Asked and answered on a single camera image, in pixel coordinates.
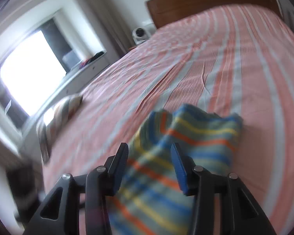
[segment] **pillow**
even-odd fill
[[[46,164],[51,155],[51,147],[56,141],[62,128],[68,123],[76,113],[83,100],[83,96],[72,95],[60,100],[53,108],[47,110],[39,120],[36,133],[39,139],[41,156]],[[46,115],[53,115],[50,123],[46,121]]]

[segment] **curtain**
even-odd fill
[[[135,45],[132,33],[110,0],[86,0],[122,57]]]

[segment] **pink striped bedsheet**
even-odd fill
[[[233,171],[278,234],[294,226],[294,34],[268,9],[222,6],[159,29],[83,91],[44,166],[49,191],[129,142],[152,110],[182,103],[244,119]]]

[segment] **white cabinet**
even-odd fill
[[[38,112],[25,122],[22,127],[23,140],[19,147],[19,152],[36,162],[41,162],[39,140],[36,135],[36,125],[39,119],[62,98],[81,92],[92,80],[108,68],[109,65],[109,61],[104,54],[76,73],[68,73],[58,89],[47,99]]]

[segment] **windowsill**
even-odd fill
[[[52,101],[54,98],[62,91],[74,78],[76,78],[80,73],[82,73],[85,69],[87,69],[89,66],[93,65],[96,61],[103,58],[106,55],[104,53],[102,56],[98,57],[96,60],[92,61],[88,65],[84,66],[82,69],[77,70],[74,72],[70,71],[67,73],[67,75],[62,79],[60,82],[58,88],[53,92],[53,94],[44,102],[44,104],[41,106],[41,108],[30,118],[28,118],[24,125],[22,126],[22,135],[23,138],[26,137],[26,135],[29,133],[29,131],[32,129],[32,127],[36,124],[36,122],[44,115],[44,113],[53,106]]]

